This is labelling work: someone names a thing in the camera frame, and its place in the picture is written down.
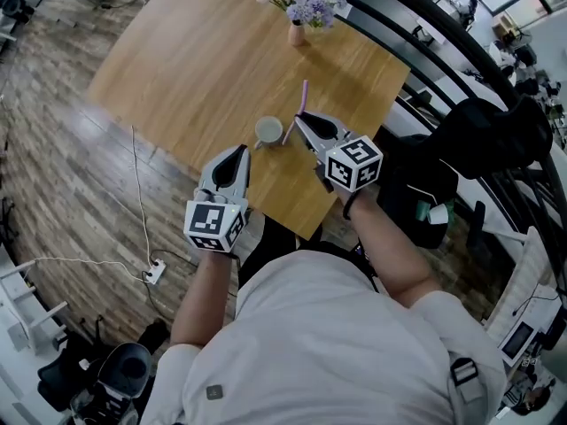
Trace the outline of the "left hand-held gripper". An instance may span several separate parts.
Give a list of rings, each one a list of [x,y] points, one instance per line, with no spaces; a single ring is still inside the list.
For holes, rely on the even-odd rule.
[[[233,146],[203,168],[194,198],[186,205],[183,233],[196,248],[230,253],[248,223],[251,153]]]

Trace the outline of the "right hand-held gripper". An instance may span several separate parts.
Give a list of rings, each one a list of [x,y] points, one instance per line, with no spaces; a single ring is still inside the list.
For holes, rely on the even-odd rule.
[[[350,136],[342,121],[325,114],[302,112],[294,122],[315,152],[315,175],[329,192],[340,187],[353,193],[377,180],[384,154],[368,136]]]

